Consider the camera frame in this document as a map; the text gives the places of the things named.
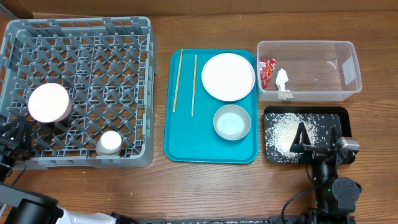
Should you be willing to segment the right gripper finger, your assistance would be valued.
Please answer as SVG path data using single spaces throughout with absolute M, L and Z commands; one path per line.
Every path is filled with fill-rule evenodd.
M 290 152 L 303 153 L 311 146 L 311 142 L 305 128 L 304 122 L 299 123 L 293 143 L 290 147 Z
M 336 126 L 332 126 L 330 130 L 330 149 L 335 148 L 340 137 L 342 137 L 341 131 Z

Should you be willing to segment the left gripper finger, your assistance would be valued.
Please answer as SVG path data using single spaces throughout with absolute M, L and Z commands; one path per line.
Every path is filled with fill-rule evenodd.
M 14 122 L 7 122 L 3 115 L 1 115 L 1 139 L 14 140 Z
M 26 120 L 24 116 L 16 119 L 17 124 L 17 143 L 16 155 L 27 156 L 32 149 L 32 122 Z

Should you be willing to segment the rice grains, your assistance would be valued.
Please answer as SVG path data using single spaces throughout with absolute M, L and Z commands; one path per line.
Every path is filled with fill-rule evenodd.
M 332 115 L 314 113 L 267 113 L 264 117 L 266 159 L 274 163 L 298 163 L 299 155 L 290 152 L 300 123 L 313 147 L 327 147 L 330 129 L 334 126 Z

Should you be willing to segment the pink-white bowl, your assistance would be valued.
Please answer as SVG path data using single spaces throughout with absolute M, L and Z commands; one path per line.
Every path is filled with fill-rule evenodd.
M 63 86 L 46 83 L 32 92 L 27 106 L 34 120 L 40 123 L 56 123 L 71 113 L 72 100 Z

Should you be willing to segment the white tissue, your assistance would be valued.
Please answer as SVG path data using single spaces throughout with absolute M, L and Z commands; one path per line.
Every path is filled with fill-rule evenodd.
M 287 72 L 283 68 L 281 68 L 277 72 L 277 78 L 275 80 L 275 84 L 278 89 L 278 99 L 280 100 L 287 100 L 293 98 L 293 95 L 290 93 L 290 91 L 285 89 L 288 80 L 289 78 L 287 76 Z

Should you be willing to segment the grey metal bowl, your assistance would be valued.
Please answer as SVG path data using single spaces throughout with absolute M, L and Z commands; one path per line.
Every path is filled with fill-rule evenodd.
M 251 117 L 239 105 L 224 105 L 216 111 L 213 117 L 213 127 L 221 138 L 237 141 L 250 131 Z

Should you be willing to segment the red snack wrapper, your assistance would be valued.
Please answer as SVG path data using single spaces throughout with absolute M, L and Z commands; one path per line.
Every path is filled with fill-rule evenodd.
M 260 78 L 261 78 L 261 87 L 265 90 L 268 87 L 268 82 L 272 78 L 275 66 L 276 59 L 272 58 L 270 60 L 262 59 L 260 62 Z

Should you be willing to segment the white paper cup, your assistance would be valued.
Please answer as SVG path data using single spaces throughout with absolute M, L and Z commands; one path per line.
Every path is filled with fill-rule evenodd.
M 95 150 L 99 156 L 113 156 L 120 154 L 121 147 L 121 135 L 116 131 L 107 131 L 101 135 Z

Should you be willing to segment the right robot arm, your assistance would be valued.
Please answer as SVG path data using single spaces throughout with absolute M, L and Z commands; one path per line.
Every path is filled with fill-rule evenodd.
M 299 215 L 293 223 L 354 223 L 351 214 L 356 210 L 356 202 L 362 187 L 348 177 L 340 177 L 338 166 L 349 162 L 359 152 L 359 142 L 331 127 L 328 147 L 315 147 L 310 143 L 303 122 L 298 125 L 297 133 L 290 152 L 299 155 L 298 162 L 312 168 L 313 187 L 304 190 L 289 199 L 282 208 L 282 222 L 285 209 L 296 198 L 311 191 L 315 192 L 316 208 L 310 208 Z

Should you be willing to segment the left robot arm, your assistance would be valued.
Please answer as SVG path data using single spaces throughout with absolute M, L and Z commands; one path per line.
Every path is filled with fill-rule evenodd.
M 69 212 L 58 206 L 58 200 L 43 194 L 21 190 L 4 183 L 11 174 L 19 151 L 31 149 L 32 123 L 18 116 L 10 123 L 1 116 L 1 204 L 10 206 L 9 224 L 111 224 L 139 222 L 117 213 L 83 214 Z

